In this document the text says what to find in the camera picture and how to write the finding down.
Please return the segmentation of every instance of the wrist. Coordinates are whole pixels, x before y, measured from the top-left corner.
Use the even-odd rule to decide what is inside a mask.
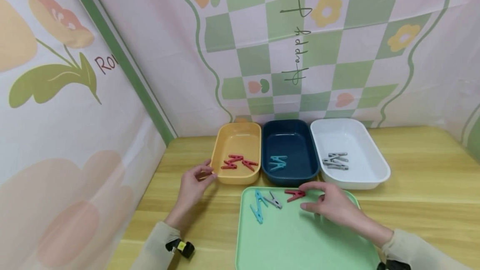
[[[393,230],[381,225],[372,218],[363,215],[351,226],[356,233],[382,248],[393,237]]]
[[[174,229],[180,230],[182,220],[187,212],[186,209],[175,205],[163,222]]]

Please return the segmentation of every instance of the wrist strap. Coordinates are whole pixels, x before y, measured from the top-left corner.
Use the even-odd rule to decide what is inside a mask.
[[[180,254],[183,255],[185,258],[190,258],[195,251],[195,246],[193,246],[190,242],[182,242],[181,239],[176,239],[171,242],[165,244],[165,248],[170,251],[174,252],[175,250],[179,250]]]
[[[380,262],[377,270],[411,270],[410,265],[398,262],[396,260],[387,260],[387,263]]]

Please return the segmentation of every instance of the blue clothespin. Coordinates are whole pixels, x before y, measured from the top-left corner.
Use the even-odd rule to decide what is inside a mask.
[[[286,159],[287,159],[287,156],[286,156],[286,155],[272,155],[272,156],[270,157],[270,159],[272,160],[272,162],[286,163],[286,162],[283,161],[283,160],[286,160]]]
[[[265,198],[263,198],[263,195],[260,193],[259,190],[255,190],[255,201],[257,202],[257,210],[255,210],[253,208],[253,205],[251,204],[250,204],[250,208],[252,209],[253,215],[255,215],[255,218],[257,219],[258,223],[262,224],[263,215],[262,215],[262,206],[260,205],[260,201],[263,201],[266,207],[268,207],[268,204],[265,201]]]
[[[260,201],[263,201],[266,207],[268,207],[267,202],[265,201],[265,198],[263,198],[263,195],[260,193],[260,191],[257,189],[255,190],[255,199],[257,200],[257,207],[260,210]]]
[[[285,167],[287,166],[287,163],[285,163],[285,162],[283,162],[283,163],[282,163],[282,162],[281,162],[281,163],[280,163],[280,162],[278,162],[278,163],[277,163],[277,162],[273,162],[273,163],[270,162],[270,163],[268,163],[268,164],[269,164],[269,165],[275,165],[275,166],[276,166],[276,167],[273,167],[272,169],[270,169],[270,170],[269,170],[270,172],[277,171],[278,169],[283,169],[283,168],[285,168]]]
[[[252,209],[253,215],[255,215],[255,218],[257,219],[258,223],[262,224],[263,223],[263,216],[262,216],[262,209],[255,210],[253,208],[253,205],[250,204],[250,208]]]

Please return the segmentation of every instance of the navy blue tray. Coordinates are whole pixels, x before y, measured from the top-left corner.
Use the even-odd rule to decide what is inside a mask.
[[[270,172],[271,156],[287,156],[287,166]],[[281,187],[298,187],[320,171],[313,137],[301,120],[276,120],[262,129],[262,169],[269,181]]]

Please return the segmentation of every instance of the hand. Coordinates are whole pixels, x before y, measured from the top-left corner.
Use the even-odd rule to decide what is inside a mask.
[[[202,199],[205,190],[215,181],[217,174],[212,173],[213,168],[208,166],[209,163],[208,159],[183,173],[177,202],[164,221],[167,225],[178,229],[181,219]]]
[[[304,192],[311,189],[325,192],[320,195],[317,202],[302,203],[300,205],[302,210],[320,214],[328,220],[344,226],[351,226],[359,219],[366,217],[337,185],[327,182],[306,182],[299,189]]]
[[[366,216],[338,186],[327,182],[308,182],[299,189],[304,192],[311,189],[325,192],[317,202],[300,204],[301,209],[320,214],[338,225],[347,226],[380,248],[392,239],[391,229]]]

